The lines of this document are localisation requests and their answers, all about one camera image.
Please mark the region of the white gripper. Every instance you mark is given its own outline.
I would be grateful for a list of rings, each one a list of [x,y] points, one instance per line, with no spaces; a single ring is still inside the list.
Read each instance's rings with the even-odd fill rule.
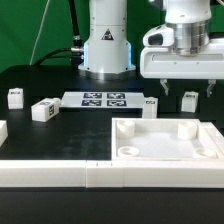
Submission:
[[[206,96],[224,79],[224,34],[209,37],[205,24],[164,24],[143,37],[140,74],[158,78],[166,96],[167,79],[209,79]]]

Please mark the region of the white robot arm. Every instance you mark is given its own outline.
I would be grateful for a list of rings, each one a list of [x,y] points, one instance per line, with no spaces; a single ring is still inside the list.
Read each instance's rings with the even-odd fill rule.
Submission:
[[[169,79],[224,79],[224,37],[209,36],[210,0],[148,0],[166,11],[165,23],[143,37],[140,74]],[[83,73],[119,79],[133,71],[126,39],[127,0],[90,0],[90,37],[84,44]]]

